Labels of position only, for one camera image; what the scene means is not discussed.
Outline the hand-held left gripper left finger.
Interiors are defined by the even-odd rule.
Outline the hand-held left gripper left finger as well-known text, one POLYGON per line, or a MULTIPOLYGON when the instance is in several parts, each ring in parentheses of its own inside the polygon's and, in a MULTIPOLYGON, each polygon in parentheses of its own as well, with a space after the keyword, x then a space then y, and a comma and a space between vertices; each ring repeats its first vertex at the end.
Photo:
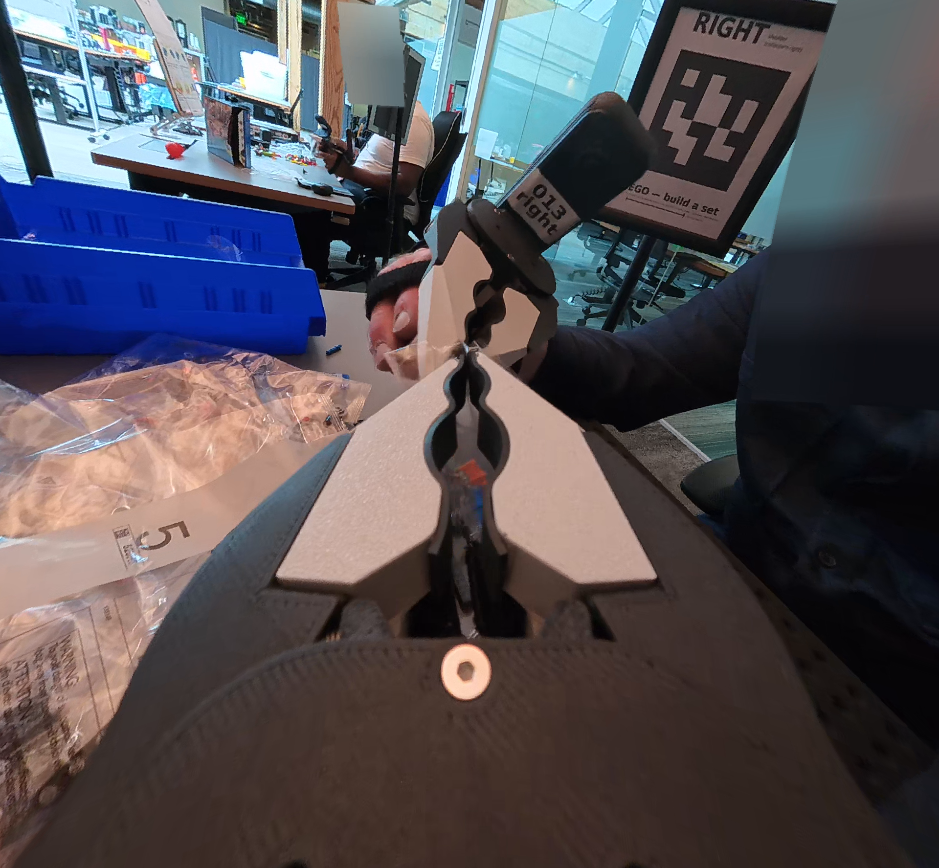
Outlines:
POLYGON ((449 557, 431 555, 446 505, 431 430, 452 415, 451 358, 359 424, 318 492, 275 580, 302 593, 373 601, 412 635, 459 635, 449 557))

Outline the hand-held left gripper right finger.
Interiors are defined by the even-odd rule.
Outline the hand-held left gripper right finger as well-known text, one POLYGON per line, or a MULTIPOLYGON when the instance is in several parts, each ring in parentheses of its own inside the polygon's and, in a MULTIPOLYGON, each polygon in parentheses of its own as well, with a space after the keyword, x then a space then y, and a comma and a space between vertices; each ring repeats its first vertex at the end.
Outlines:
POLYGON ((476 361, 488 381, 483 410, 508 441, 491 495, 509 595, 546 618, 564 601, 655 583, 581 427, 493 360, 476 361))

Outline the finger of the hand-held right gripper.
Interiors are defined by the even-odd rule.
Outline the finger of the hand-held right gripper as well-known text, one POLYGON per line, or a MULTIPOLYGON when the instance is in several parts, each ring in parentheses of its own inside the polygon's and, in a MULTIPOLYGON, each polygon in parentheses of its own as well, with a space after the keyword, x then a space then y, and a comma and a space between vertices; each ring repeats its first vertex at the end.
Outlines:
POLYGON ((443 262, 433 263, 420 283, 420 362, 446 362, 470 342, 475 289, 488 281, 484 252, 465 231, 458 231, 443 262))
POLYGON ((541 312, 525 293, 505 288, 477 308, 477 353, 514 364, 529 351, 541 312))

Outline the small clear lego bag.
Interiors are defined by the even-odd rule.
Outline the small clear lego bag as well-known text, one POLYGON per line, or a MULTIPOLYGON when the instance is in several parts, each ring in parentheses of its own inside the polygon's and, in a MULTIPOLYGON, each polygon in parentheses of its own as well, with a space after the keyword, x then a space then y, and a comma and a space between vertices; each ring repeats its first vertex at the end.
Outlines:
POLYGON ((456 382, 444 385, 448 408, 426 440, 431 474, 442 487, 442 515, 446 525, 440 543, 431 549, 431 594, 407 616, 409 631, 422 635, 478 634, 477 569, 486 542, 486 504, 492 467, 480 449, 480 411, 473 399, 467 368, 468 350, 462 346, 433 347, 412 343, 389 353, 394 376, 405 382, 423 381, 454 359, 456 382))

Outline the person's right forearm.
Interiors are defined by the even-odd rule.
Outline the person's right forearm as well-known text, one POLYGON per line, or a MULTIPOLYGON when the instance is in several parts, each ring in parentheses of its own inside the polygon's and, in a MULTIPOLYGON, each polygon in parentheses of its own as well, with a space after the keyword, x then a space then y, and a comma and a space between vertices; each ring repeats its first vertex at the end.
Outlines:
POLYGON ((566 415, 620 431, 735 400, 752 404, 751 319, 770 252, 637 329, 561 326, 530 387, 566 415))

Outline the crumpled clear lego bag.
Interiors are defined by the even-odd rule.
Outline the crumpled clear lego bag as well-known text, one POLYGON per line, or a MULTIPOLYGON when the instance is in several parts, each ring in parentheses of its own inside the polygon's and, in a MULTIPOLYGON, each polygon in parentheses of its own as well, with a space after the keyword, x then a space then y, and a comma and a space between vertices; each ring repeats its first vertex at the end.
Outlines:
POLYGON ((42 398, 78 430, 75 449, 147 439, 165 454, 242 460, 277 441, 346 433, 370 391, 345 374, 154 334, 42 398))

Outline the person's right hand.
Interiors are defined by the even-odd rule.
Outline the person's right hand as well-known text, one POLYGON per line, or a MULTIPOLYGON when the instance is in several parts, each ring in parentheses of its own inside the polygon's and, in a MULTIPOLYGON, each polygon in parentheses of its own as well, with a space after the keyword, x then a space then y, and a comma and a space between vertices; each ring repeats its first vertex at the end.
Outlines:
POLYGON ((378 370, 389 371, 386 355, 415 339, 419 288, 432 262, 432 251, 421 245, 395 258, 369 282, 365 301, 368 341, 378 370))

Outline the black office chair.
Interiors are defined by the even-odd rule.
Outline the black office chair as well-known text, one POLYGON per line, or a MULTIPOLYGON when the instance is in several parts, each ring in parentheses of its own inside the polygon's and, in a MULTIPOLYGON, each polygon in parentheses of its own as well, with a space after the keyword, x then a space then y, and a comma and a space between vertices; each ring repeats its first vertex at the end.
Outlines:
POLYGON ((413 242, 425 240, 425 231, 431 222, 433 205, 449 178, 452 166, 466 140, 466 135, 460 130, 461 120, 460 112, 440 112, 435 119, 431 120, 435 149, 418 189, 420 215, 416 228, 406 228, 402 222, 403 203, 396 199, 397 166, 393 165, 386 219, 387 237, 380 239, 380 236, 374 232, 345 240, 349 247, 346 261, 355 264, 356 267, 343 275, 340 282, 342 287, 364 283, 377 273, 380 260, 402 254, 413 242))
MULTIPOLYGON (((640 237, 628 247, 613 243, 596 271, 596 285, 568 299, 569 304, 580 311, 574 322, 577 327, 598 327, 604 322, 640 248, 640 237)), ((677 268, 666 259, 668 253, 667 243, 656 240, 627 303, 621 325, 634 327, 649 322, 687 298, 687 291, 675 281, 677 268)))

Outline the brown office desk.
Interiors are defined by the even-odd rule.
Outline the brown office desk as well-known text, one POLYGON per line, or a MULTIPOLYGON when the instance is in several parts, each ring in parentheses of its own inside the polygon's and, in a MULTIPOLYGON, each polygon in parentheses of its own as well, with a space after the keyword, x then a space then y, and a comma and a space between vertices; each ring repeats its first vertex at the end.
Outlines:
POLYGON ((179 159, 165 149, 166 136, 133 133, 91 150, 94 164, 123 170, 133 189, 203 197, 207 192, 236 199, 236 205, 294 214, 319 211, 351 217, 356 210, 341 183, 320 165, 307 170, 284 158, 252 158, 237 168, 211 154, 199 138, 179 159))

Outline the person's dark clothed torso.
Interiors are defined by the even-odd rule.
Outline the person's dark clothed torso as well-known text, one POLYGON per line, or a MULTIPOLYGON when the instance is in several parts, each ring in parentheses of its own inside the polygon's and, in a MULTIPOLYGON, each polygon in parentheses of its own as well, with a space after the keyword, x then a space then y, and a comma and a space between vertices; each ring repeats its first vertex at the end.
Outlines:
POLYGON ((736 400, 735 555, 921 738, 938 735, 938 414, 736 400))

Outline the patterned box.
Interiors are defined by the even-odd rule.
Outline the patterned box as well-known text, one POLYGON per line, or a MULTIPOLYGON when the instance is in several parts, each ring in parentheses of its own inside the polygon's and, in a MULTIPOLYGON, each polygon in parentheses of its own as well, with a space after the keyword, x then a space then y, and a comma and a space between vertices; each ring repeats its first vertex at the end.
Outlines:
POLYGON ((206 96, 203 100, 203 107, 208 152, 236 168, 251 170, 250 106, 206 96))

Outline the blue storage bin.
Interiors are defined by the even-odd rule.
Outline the blue storage bin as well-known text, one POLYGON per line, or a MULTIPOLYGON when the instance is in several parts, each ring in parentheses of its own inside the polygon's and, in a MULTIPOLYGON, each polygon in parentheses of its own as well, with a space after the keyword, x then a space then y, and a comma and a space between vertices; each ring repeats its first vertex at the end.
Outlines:
POLYGON ((113 355, 153 334, 298 355, 326 334, 303 267, 28 240, 1 250, 4 356, 113 355))
POLYGON ((302 267, 291 217, 40 177, 1 180, 3 239, 302 267))

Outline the clear bag with warning print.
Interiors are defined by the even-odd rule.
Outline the clear bag with warning print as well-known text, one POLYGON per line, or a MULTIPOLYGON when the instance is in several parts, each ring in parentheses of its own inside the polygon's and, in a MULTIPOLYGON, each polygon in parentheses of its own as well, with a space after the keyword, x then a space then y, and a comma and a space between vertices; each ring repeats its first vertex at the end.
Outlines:
POLYGON ((83 769, 196 568, 155 569, 2 621, 2 840, 83 769))

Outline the brown leaning board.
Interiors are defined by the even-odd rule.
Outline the brown leaning board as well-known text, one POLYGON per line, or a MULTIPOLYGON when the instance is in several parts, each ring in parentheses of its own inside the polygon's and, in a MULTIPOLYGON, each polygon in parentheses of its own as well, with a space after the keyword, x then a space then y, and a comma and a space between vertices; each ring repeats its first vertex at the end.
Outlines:
POLYGON ((134 0, 152 32, 158 63, 176 110, 187 116, 203 114, 201 89, 182 44, 158 0, 134 0))

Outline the black sign stand pole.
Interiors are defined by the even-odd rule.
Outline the black sign stand pole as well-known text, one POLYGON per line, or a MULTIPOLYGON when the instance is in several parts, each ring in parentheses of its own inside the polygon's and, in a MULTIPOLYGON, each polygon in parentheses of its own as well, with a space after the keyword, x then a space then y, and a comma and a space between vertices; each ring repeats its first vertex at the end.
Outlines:
POLYGON ((39 118, 20 61, 16 36, 6 0, 1 0, 2 91, 30 181, 53 177, 53 168, 41 134, 39 118))

